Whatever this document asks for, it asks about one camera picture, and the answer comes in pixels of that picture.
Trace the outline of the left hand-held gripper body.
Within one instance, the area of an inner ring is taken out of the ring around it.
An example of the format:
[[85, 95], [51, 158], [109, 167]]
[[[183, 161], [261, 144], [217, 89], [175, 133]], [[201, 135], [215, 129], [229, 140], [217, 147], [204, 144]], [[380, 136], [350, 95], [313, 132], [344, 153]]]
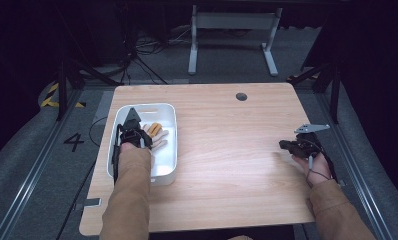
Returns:
[[134, 108], [131, 108], [123, 124], [117, 125], [115, 144], [131, 143], [137, 148], [151, 148], [152, 138], [141, 128], [141, 118]]

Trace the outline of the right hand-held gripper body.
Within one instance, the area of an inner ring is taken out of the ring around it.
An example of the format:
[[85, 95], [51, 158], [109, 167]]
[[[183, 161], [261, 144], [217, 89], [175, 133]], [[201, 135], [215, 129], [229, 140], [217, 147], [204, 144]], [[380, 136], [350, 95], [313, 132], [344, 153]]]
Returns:
[[293, 155], [300, 158], [315, 158], [323, 151], [323, 147], [318, 140], [316, 133], [318, 131], [327, 130], [330, 126], [328, 124], [303, 124], [295, 130], [296, 139], [294, 146], [296, 147]]

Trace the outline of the beige glove with orange fingers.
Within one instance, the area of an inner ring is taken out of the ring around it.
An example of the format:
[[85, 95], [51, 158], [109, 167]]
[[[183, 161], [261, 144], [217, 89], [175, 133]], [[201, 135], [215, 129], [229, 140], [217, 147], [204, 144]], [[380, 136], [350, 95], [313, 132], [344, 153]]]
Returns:
[[145, 124], [142, 129], [152, 139], [152, 151], [156, 151], [167, 144], [165, 137], [168, 135], [168, 131], [164, 130], [160, 123]]

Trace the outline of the white plastic bin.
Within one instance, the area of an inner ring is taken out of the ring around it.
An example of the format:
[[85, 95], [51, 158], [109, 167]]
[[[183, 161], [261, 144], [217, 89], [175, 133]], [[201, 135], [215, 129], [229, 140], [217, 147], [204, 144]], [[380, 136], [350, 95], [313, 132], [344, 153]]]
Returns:
[[154, 104], [137, 104], [125, 105], [116, 112], [115, 120], [113, 122], [112, 132], [109, 140], [108, 158], [107, 158], [107, 173], [113, 177], [113, 163], [115, 145], [120, 144], [121, 132], [117, 130], [118, 125], [123, 125], [129, 111], [135, 109], [139, 116], [139, 126], [143, 127], [145, 124], [151, 126], [153, 123], [159, 123], [162, 130], [168, 131], [162, 140], [167, 143], [152, 152], [154, 157], [154, 164], [151, 169], [151, 185], [169, 185], [175, 180], [177, 167], [177, 121], [174, 107], [168, 103], [154, 103]]

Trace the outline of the person's left hand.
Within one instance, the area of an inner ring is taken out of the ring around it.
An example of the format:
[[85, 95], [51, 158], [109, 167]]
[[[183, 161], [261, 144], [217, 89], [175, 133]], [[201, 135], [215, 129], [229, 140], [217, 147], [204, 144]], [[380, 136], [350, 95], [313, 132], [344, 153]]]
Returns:
[[152, 166], [151, 153], [146, 148], [138, 148], [131, 143], [124, 143], [121, 145], [119, 165], [123, 168], [133, 165], [150, 168]]

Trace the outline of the person's right hand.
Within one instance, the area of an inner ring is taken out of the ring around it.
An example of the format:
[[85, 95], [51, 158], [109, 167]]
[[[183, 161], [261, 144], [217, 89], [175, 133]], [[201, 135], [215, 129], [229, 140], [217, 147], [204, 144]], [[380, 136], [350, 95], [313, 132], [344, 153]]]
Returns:
[[312, 161], [295, 155], [292, 155], [292, 159], [303, 168], [306, 182], [310, 187], [332, 178], [331, 170], [322, 153], [319, 153]]

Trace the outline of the black metal stand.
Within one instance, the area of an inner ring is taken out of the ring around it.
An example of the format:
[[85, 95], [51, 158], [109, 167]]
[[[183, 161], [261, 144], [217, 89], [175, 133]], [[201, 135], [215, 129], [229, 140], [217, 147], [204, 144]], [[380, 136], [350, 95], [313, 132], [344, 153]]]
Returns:
[[95, 70], [93, 67], [78, 60], [66, 57], [61, 62], [58, 71], [59, 112], [57, 121], [60, 121], [64, 117], [68, 108], [66, 83], [69, 82], [73, 89], [82, 89], [85, 85], [84, 78], [80, 71], [89, 73], [95, 79], [99, 79], [109, 86], [122, 86], [122, 83], [112, 80], [105, 74]]
[[295, 86], [307, 79], [311, 79], [314, 75], [316, 75], [316, 80], [312, 86], [314, 93], [324, 93], [328, 87], [331, 87], [329, 113], [333, 122], [337, 124], [341, 80], [336, 64], [325, 63], [318, 67], [313, 67], [298, 76], [289, 76], [286, 82]]

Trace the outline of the yellow black hazard tape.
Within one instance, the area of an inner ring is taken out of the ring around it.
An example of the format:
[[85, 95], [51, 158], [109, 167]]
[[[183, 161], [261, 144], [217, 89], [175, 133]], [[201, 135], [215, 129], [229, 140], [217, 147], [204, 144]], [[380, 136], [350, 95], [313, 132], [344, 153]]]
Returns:
[[58, 107], [59, 103], [57, 101], [53, 101], [52, 98], [55, 94], [55, 92], [58, 90], [59, 84], [58, 83], [53, 83], [52, 86], [50, 87], [49, 91], [47, 92], [44, 100], [41, 102], [40, 106], [41, 107]]

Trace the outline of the grey metal table bracket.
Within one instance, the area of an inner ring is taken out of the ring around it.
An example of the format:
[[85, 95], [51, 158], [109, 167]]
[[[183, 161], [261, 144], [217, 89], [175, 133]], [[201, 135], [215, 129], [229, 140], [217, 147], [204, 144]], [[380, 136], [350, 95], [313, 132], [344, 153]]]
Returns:
[[85, 199], [83, 202], [75, 203], [72, 210], [82, 211], [85, 207], [97, 207], [101, 205], [101, 202], [100, 198]]

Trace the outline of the white metal desk frame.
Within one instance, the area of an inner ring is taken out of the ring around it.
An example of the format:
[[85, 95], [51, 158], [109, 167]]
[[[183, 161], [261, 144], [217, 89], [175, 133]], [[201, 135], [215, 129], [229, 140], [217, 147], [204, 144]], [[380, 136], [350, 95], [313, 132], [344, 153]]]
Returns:
[[198, 6], [192, 7], [191, 15], [191, 48], [188, 73], [196, 74], [198, 57], [198, 29], [246, 29], [267, 30], [268, 40], [261, 44], [261, 50], [271, 76], [277, 76], [278, 70], [271, 52], [274, 38], [279, 26], [283, 9], [277, 8], [272, 13], [234, 13], [234, 12], [202, 12]]

